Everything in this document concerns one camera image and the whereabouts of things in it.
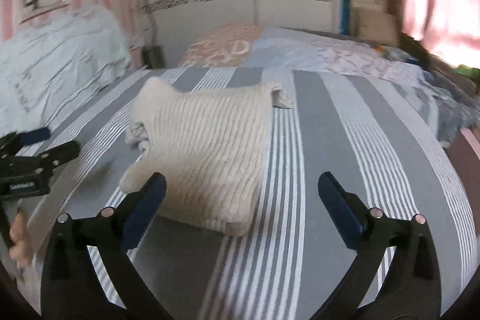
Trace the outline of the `person's left hand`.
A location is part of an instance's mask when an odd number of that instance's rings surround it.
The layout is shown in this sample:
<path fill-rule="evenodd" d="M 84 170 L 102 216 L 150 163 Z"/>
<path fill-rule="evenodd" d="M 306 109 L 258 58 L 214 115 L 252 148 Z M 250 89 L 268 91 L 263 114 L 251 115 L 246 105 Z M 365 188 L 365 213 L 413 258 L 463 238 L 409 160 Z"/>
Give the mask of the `person's left hand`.
<path fill-rule="evenodd" d="M 9 254 L 19 269 L 24 269 L 32 264 L 33 250 L 27 228 L 28 220 L 26 212 L 18 208 L 16 217 L 10 225 L 9 235 L 13 245 L 9 249 Z"/>

